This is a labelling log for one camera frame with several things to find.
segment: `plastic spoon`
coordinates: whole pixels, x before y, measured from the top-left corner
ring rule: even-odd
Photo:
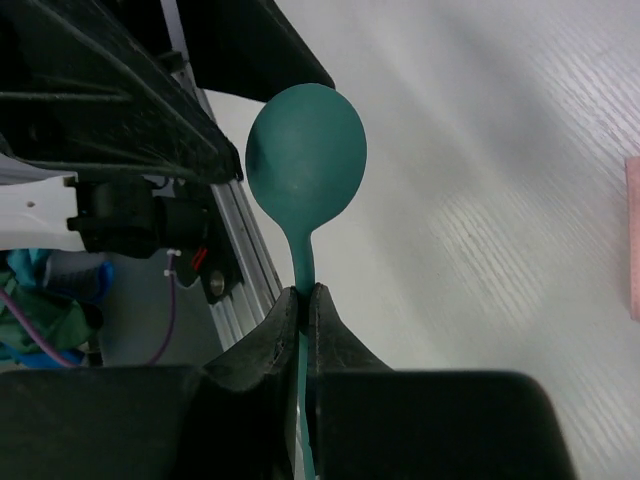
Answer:
[[[276,95],[251,128],[246,152],[249,186],[287,237],[296,290],[303,299],[309,299],[315,285],[311,233],[349,205],[362,182],[366,159],[360,117],[342,95],[322,85],[298,85]],[[298,402],[305,475],[312,479],[315,469],[304,408],[305,327],[300,329]]]

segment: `spoon handle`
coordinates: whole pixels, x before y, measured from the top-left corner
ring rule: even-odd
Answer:
[[[296,278],[296,290],[304,298],[311,297],[316,283],[316,269],[313,263],[311,234],[289,239],[289,248],[293,259],[293,272]]]

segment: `purple wire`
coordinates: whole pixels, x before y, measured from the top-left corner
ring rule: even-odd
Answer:
[[[167,328],[167,333],[164,336],[164,340],[158,348],[158,351],[151,357],[145,365],[155,365],[160,357],[164,354],[164,351],[167,349],[169,345],[169,341],[171,340],[171,336],[173,335],[173,328],[176,324],[176,272],[173,270],[173,264],[175,262],[175,254],[169,253],[169,264],[167,265],[167,270],[169,271],[169,327]]]
[[[175,280],[175,272],[173,271],[175,255],[173,253],[169,253],[169,265],[167,270],[169,271],[169,327],[167,328],[167,333],[165,334],[164,340],[160,345],[160,348],[156,351],[156,353],[145,363],[145,365],[155,365],[156,362],[162,357],[164,351],[167,349],[169,345],[169,341],[171,340],[171,336],[173,335],[173,329],[176,323],[176,280]],[[63,367],[75,368],[78,367],[73,362],[70,362],[66,358],[64,358],[58,351],[51,345],[46,338],[44,338],[40,332],[35,328],[31,320],[27,318],[24,311],[20,306],[9,296],[6,290],[0,287],[0,301],[4,302],[9,311],[13,314],[14,317],[20,322],[22,328],[29,334],[31,339],[38,345],[43,352],[45,352],[49,357],[58,362]]]
[[[62,355],[60,355],[56,351],[56,349],[49,342],[47,342],[46,338],[40,335],[40,332],[36,330],[36,328],[33,326],[33,323],[31,323],[31,321],[27,318],[27,316],[22,311],[22,309],[18,306],[18,304],[13,300],[13,298],[11,298],[9,294],[6,292],[6,290],[2,287],[0,287],[0,300],[4,302],[4,304],[7,306],[9,311],[13,313],[13,316],[18,319],[18,322],[20,322],[20,325],[22,325],[22,328],[24,328],[27,331],[31,339],[34,342],[36,342],[36,345],[38,345],[44,353],[49,355],[53,360],[58,362],[63,367],[68,367],[68,368],[77,367],[75,363],[70,362],[69,360],[64,358]]]

